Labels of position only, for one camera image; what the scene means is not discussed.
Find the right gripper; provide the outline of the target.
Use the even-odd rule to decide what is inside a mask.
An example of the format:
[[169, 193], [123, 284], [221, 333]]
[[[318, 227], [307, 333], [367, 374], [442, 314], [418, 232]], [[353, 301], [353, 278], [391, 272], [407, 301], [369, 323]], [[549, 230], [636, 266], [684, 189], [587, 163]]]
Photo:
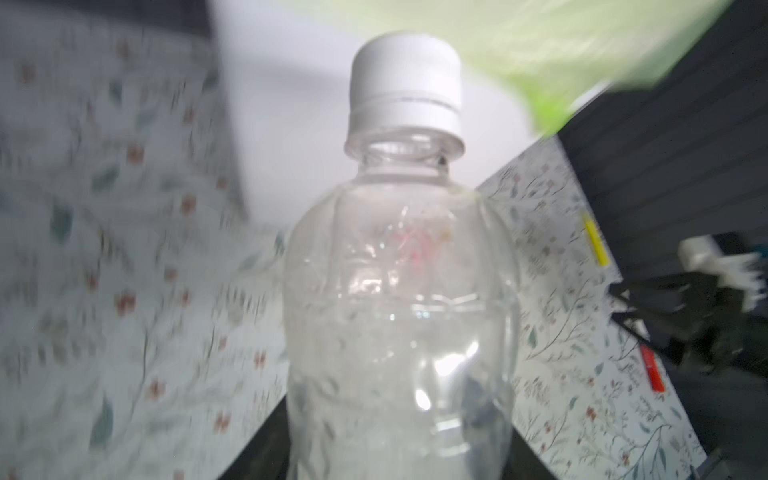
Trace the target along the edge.
[[685, 273], [611, 283], [608, 294], [628, 308], [682, 314], [688, 330], [655, 342], [630, 314], [611, 321], [673, 368], [715, 375], [733, 368], [767, 376], [767, 318], [756, 313], [767, 299], [764, 256], [740, 233], [691, 237], [679, 244]]

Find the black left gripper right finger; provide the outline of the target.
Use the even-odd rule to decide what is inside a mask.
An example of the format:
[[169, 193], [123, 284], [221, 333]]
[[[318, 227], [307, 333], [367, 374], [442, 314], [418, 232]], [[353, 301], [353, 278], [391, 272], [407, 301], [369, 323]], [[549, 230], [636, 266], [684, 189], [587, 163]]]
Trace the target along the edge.
[[533, 452], [523, 436], [513, 429], [509, 449], [510, 480], [556, 480], [557, 477]]

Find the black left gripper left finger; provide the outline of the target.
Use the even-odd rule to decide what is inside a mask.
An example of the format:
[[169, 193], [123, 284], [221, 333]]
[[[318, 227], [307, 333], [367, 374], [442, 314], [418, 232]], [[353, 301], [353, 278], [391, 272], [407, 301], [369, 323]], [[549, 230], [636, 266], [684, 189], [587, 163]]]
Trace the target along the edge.
[[246, 444], [219, 480], [285, 480], [290, 463], [290, 435], [286, 399]]

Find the clear crushed bottle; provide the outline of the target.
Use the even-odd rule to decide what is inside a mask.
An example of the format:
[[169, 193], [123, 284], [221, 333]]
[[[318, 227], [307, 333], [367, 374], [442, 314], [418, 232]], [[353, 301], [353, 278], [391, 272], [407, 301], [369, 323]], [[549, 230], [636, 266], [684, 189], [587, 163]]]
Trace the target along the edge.
[[461, 61], [423, 33], [351, 69], [356, 176], [299, 221], [283, 314], [292, 479], [498, 479], [512, 440], [519, 265], [450, 164]]

